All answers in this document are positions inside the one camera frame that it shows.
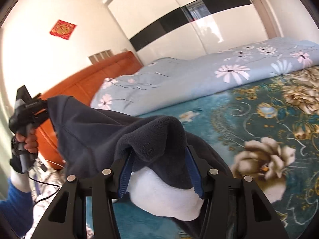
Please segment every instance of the garment sleeve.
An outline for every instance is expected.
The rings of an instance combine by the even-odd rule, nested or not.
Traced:
[[[8,198],[0,201],[0,211],[15,233],[22,237],[33,224],[33,201],[31,192],[22,192],[9,180]]]

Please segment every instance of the black glove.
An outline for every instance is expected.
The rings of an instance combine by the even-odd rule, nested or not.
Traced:
[[[16,137],[12,137],[11,139],[11,151],[12,151],[12,158],[10,159],[11,167],[19,173],[22,173],[20,155],[19,155],[19,142]]]

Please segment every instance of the red paper with gold character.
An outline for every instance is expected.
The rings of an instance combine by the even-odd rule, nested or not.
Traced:
[[[75,27],[75,24],[58,20],[53,29],[50,31],[50,34],[53,36],[61,37],[63,39],[69,39]]]

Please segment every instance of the black cable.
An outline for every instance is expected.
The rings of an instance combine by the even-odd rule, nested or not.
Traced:
[[[61,188],[59,185],[51,184],[51,183],[46,183],[46,182],[41,182],[41,181],[37,181],[37,180],[31,178],[29,175],[28,175],[28,177],[29,177],[29,179],[31,179],[31,180],[33,180],[33,181],[35,181],[35,182],[37,182],[37,183],[41,183],[41,184],[45,184],[45,185],[50,185],[50,186],[58,187],[58,189],[57,189],[54,193],[52,193],[50,196],[47,196],[47,197],[45,197],[45,198],[43,198],[43,199],[40,199],[40,200],[36,201],[36,202],[34,203],[33,207],[34,207],[36,204],[38,204],[39,202],[44,201],[44,200],[46,200],[46,199],[49,199],[50,197],[52,197],[53,195],[55,195],[55,194],[59,191],[59,189]]]

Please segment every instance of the orange headboard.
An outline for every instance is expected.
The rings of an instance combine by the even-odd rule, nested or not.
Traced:
[[[134,74],[142,67],[131,51],[107,58],[91,65],[80,72],[68,77],[64,81],[42,94],[42,99],[56,95],[70,95],[85,105],[90,105],[92,98],[102,85],[105,78],[116,78],[120,75]],[[57,139],[50,120],[44,122],[37,129],[39,151],[54,169],[64,165],[57,150]]]

